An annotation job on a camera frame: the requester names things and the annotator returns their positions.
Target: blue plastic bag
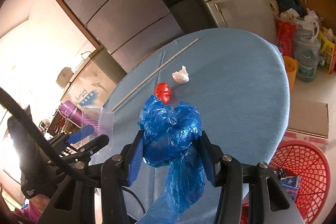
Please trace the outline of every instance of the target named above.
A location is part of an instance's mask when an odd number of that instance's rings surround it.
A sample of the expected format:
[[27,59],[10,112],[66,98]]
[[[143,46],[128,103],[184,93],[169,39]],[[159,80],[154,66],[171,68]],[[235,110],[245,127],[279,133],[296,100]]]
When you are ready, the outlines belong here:
[[284,7],[287,9],[293,8],[298,12],[300,17],[304,17],[303,9],[300,5],[296,4],[295,0],[280,0],[279,7]]
[[203,194],[204,169],[195,141],[202,134],[201,116],[185,102],[175,109],[155,95],[141,111],[143,158],[153,167],[169,165],[165,190],[138,224],[173,224]]

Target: red plastic bag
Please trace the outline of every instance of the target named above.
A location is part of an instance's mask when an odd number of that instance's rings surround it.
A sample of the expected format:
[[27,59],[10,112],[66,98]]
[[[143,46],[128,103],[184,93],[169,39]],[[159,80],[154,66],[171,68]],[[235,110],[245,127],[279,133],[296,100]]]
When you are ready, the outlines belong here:
[[158,83],[154,94],[163,102],[164,105],[169,104],[171,89],[166,83]]
[[296,25],[277,20],[276,29],[277,44],[280,45],[282,54],[294,58],[293,33],[296,31]]

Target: red plastic basket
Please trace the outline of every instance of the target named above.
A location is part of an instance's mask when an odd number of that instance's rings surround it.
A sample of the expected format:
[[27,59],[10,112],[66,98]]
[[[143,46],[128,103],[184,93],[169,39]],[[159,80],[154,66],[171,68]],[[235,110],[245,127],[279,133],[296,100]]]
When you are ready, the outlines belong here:
[[[306,141],[284,141],[269,166],[281,167],[290,175],[301,177],[295,204],[305,223],[312,224],[323,208],[330,187],[330,168],[323,152]],[[241,224],[247,223],[248,207],[243,207]]]

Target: clear plastic container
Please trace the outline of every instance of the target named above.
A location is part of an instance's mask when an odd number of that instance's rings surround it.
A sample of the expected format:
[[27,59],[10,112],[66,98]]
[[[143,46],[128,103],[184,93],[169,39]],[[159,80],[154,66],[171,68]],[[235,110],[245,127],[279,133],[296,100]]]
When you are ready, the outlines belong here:
[[303,81],[313,81],[316,78],[319,64],[321,41],[313,39],[312,31],[299,29],[293,34],[295,43],[294,57],[298,62],[296,77]]
[[111,137],[113,135],[113,123],[114,113],[112,111],[107,111],[101,106],[83,107],[82,128],[87,125],[92,125],[94,127],[94,132],[82,140],[82,145],[85,145],[101,134],[108,135],[111,142]]

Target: round table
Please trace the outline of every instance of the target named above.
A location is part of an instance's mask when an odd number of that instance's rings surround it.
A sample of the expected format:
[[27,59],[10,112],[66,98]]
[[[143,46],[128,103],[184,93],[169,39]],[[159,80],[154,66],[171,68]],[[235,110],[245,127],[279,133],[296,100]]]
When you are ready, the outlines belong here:
[[[132,143],[139,128],[137,121],[145,100],[159,82],[172,90],[170,105],[183,100],[197,107],[202,130],[224,154],[242,163],[269,162],[283,137],[289,115],[289,87],[278,49],[257,35],[238,29],[216,28],[180,37],[156,51],[117,85],[104,107],[112,109],[155,69],[188,45],[140,86],[116,110],[110,143],[92,157],[92,164],[104,162]],[[189,82],[181,85],[172,78],[182,65]],[[164,190],[168,167],[153,168],[142,163],[137,180],[130,189],[146,210]],[[177,223],[212,224],[221,189],[206,181],[203,196],[180,217]],[[127,211],[139,219],[137,201],[125,194]]]

